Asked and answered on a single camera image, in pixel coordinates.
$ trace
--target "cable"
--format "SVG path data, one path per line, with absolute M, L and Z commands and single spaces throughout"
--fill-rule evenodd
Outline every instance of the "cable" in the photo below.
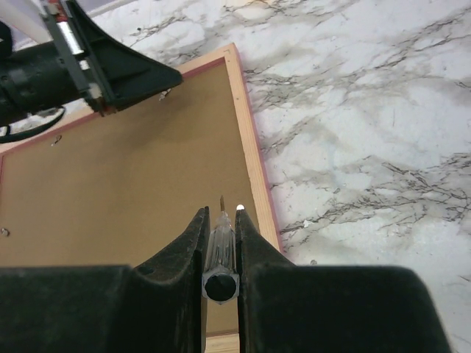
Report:
M 7 131 L 5 132 L 5 135 L 0 136 L 0 144 L 17 142 L 21 140 L 26 140 L 27 138 L 33 138 L 34 136 L 39 135 L 40 133 L 45 132 L 46 130 L 52 128 L 55 124 L 57 124 L 60 120 L 62 120 L 62 118 L 65 115 L 65 107 L 62 106 L 59 109 L 62 109 L 62 112 L 60 112 L 60 114 L 56 118 L 52 119 L 50 122 L 37 126 L 37 127 L 33 127 L 32 129 L 28 129 L 22 132 L 17 132 L 15 134 L 12 134 L 11 125 L 2 126 L 1 128 L 6 128 Z

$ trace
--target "transparent screwdriver handle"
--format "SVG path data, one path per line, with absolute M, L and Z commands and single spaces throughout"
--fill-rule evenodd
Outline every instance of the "transparent screwdriver handle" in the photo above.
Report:
M 204 272 L 218 266 L 226 268 L 229 272 L 236 272 L 236 234 L 230 226 L 230 219 L 226 212 L 216 220 L 216 227 L 209 235 L 208 252 Z
M 202 276 L 203 296 L 224 304 L 238 296 L 236 270 L 236 234 L 225 211 L 216 220 L 209 235 L 208 250 Z

